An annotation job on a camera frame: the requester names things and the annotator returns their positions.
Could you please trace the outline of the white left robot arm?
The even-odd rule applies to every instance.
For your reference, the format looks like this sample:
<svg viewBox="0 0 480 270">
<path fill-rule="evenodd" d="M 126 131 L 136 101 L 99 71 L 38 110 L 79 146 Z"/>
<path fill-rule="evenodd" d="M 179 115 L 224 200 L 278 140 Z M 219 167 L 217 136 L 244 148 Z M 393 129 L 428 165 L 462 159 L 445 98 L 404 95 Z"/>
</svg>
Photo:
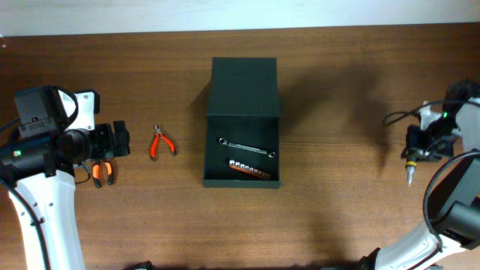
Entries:
<svg viewBox="0 0 480 270">
<path fill-rule="evenodd" d="M 45 85 L 15 95 L 18 138 L 1 147 L 1 183 L 22 231 L 29 269 L 84 269 L 74 210 L 76 168 L 130 154 L 124 121 L 95 123 L 100 96 Z"/>
</svg>

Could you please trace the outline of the black open box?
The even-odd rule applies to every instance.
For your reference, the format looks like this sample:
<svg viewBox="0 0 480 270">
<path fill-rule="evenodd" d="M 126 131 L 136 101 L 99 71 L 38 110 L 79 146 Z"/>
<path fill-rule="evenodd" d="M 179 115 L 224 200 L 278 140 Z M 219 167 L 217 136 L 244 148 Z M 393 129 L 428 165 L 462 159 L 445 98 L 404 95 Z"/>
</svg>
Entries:
<svg viewBox="0 0 480 270">
<path fill-rule="evenodd" d="M 278 189 L 280 117 L 276 58 L 213 58 L 206 112 L 204 187 Z M 220 145 L 221 137 L 276 152 L 277 157 Z M 271 179 L 231 169 L 229 160 L 262 170 Z"/>
</svg>

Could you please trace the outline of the orange socket rail set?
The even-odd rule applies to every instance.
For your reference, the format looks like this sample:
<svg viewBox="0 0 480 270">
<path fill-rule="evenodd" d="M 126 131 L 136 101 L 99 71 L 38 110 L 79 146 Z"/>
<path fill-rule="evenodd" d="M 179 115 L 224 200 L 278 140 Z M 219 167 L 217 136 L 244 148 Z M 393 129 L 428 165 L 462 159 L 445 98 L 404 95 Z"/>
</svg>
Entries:
<svg viewBox="0 0 480 270">
<path fill-rule="evenodd" d="M 268 174 L 267 172 L 248 166 L 236 160 L 229 160 L 228 165 L 233 170 L 237 170 L 242 173 L 247 173 L 248 175 L 256 176 L 257 178 L 260 178 L 260 179 L 270 180 L 272 178 L 271 175 Z"/>
</svg>

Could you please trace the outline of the silver ratchet wrench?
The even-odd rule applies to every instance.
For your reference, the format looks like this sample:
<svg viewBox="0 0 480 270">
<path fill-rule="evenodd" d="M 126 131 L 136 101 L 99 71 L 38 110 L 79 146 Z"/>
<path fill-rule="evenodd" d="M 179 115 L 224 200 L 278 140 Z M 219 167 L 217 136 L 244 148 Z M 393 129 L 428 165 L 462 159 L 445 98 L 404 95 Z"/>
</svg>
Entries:
<svg viewBox="0 0 480 270">
<path fill-rule="evenodd" d="M 254 152 L 254 153 L 257 153 L 257 154 L 266 155 L 269 158 L 276 158 L 277 157 L 277 153 L 274 152 L 274 151 L 267 151 L 267 150 L 264 150 L 264 149 L 254 148 L 254 147 L 247 146 L 247 145 L 241 145 L 241 144 L 238 144 L 238 143 L 230 142 L 230 141 L 228 141 L 228 140 L 226 140 L 222 137 L 218 139 L 218 143 L 220 145 L 228 146 L 228 147 L 231 147 L 231 148 L 241 149 L 241 150 L 245 150 L 245 151 L 248 151 L 248 152 Z"/>
</svg>

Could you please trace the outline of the orange black needle-nose pliers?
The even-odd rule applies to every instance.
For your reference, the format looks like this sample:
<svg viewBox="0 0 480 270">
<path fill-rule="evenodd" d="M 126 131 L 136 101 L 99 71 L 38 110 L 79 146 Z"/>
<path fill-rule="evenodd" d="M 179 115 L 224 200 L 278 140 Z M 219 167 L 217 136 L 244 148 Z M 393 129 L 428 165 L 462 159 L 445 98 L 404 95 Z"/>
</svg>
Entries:
<svg viewBox="0 0 480 270">
<path fill-rule="evenodd" d="M 113 185 L 115 182 L 115 174 L 113 169 L 113 162 L 110 159 L 107 160 L 95 160 L 91 169 L 91 177 L 96 188 L 101 188 L 101 176 L 106 170 L 106 184 Z"/>
</svg>

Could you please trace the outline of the yellow black stubby screwdriver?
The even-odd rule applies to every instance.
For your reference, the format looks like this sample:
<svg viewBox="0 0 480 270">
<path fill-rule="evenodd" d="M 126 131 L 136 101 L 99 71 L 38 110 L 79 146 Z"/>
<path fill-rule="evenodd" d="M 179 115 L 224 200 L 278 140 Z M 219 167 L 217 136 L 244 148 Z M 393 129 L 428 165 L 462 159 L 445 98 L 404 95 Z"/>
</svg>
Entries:
<svg viewBox="0 0 480 270">
<path fill-rule="evenodd" d="M 409 188 L 412 186 L 416 168 L 417 168 L 417 162 L 415 160 L 412 160 L 412 159 L 406 160 L 406 164 L 405 164 L 406 180 Z"/>
</svg>

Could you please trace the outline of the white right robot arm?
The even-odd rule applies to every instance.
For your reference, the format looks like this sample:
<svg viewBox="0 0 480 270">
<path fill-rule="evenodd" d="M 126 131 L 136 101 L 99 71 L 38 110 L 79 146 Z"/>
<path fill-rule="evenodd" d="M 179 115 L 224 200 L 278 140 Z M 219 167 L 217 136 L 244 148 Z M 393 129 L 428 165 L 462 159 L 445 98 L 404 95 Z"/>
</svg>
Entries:
<svg viewBox="0 0 480 270">
<path fill-rule="evenodd" d="M 450 85 L 439 100 L 409 112 L 393 112 L 399 122 L 418 119 L 406 132 L 401 153 L 411 182 L 421 162 L 445 163 L 433 174 L 422 199 L 422 222 L 401 240 L 377 248 L 353 269 L 438 269 L 438 261 L 479 247 L 479 84 L 469 79 Z"/>
</svg>

